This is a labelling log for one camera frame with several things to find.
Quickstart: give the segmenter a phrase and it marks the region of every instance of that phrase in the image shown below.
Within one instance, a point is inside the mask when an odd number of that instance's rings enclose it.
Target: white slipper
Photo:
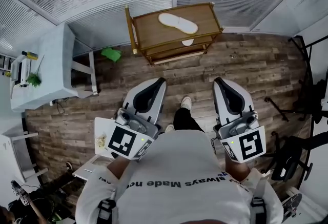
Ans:
[[[184,41],[182,41],[182,43],[183,43],[184,46],[190,46],[190,45],[193,44],[193,42],[194,42],[193,39],[189,39],[189,40],[184,40]]]
[[[186,34],[194,34],[198,30],[198,26],[195,23],[170,13],[160,13],[158,20],[163,25],[175,27]]]

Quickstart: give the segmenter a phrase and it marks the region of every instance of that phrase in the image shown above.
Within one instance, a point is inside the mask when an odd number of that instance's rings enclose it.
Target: wooden cabinet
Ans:
[[[141,53],[152,65],[207,53],[209,45],[223,28],[213,11],[213,4],[179,6],[172,9],[131,17],[126,6],[126,16],[133,53]],[[186,34],[180,30],[161,24],[158,16],[170,13],[194,22],[198,30]],[[194,39],[190,46],[183,40]]]

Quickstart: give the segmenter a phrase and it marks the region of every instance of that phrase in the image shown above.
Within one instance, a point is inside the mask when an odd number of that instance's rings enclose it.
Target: wooden floor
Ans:
[[[209,138],[215,136],[212,127],[216,114],[212,95],[212,82],[221,76],[245,87],[251,94],[261,125],[265,126],[267,151],[274,151],[271,132],[280,136],[309,136],[310,120],[298,121],[299,115],[288,115],[290,122],[282,121],[278,112],[264,102],[270,96],[285,109],[291,108],[300,89],[305,63],[297,48],[286,37],[272,35],[223,34],[208,54],[195,56],[152,67],[141,56],[132,55],[130,47],[120,47],[122,58],[118,63],[95,53],[95,68],[99,96],[86,99],[70,98],[61,105],[43,106],[27,111],[28,129],[39,132],[39,138],[30,139],[30,147],[36,163],[48,167],[44,181],[52,180],[65,171],[65,162],[77,168],[94,155],[94,119],[112,118],[122,106],[126,93],[140,82],[164,77],[168,89],[160,124],[165,127],[173,121],[174,112],[182,98],[189,95],[193,101],[192,116]],[[76,61],[87,63],[87,58]],[[90,82],[77,76],[74,83],[80,87]],[[219,162],[223,164],[224,151],[216,143]],[[259,158],[254,164],[264,169],[270,160]],[[287,183],[272,182],[280,197],[288,186],[299,181],[300,169]]]

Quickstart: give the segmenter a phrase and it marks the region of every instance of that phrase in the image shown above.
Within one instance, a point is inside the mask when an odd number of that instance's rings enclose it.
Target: person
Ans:
[[[173,125],[136,163],[123,191],[119,180],[129,160],[119,156],[91,174],[77,202],[77,224],[101,223],[103,200],[115,201],[110,204],[113,223],[250,223],[253,193],[262,176],[227,154],[225,171],[220,168],[208,137],[191,117],[191,104],[190,97],[182,100]],[[264,184],[266,222],[281,223],[281,202]]]
[[[56,204],[65,199],[64,194],[52,194],[74,179],[72,164],[66,162],[66,167],[65,174],[27,194],[25,199],[29,205],[24,206],[22,201],[17,199],[9,203],[8,210],[0,206],[0,224],[46,224]]]

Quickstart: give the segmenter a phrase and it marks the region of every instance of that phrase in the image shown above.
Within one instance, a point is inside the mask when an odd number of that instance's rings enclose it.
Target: white box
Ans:
[[[221,139],[220,142],[231,160],[238,163],[254,159],[267,151],[264,126]]]
[[[112,158],[112,152],[130,160],[140,159],[154,141],[151,137],[115,123],[113,119],[96,117],[94,120],[95,153]]]

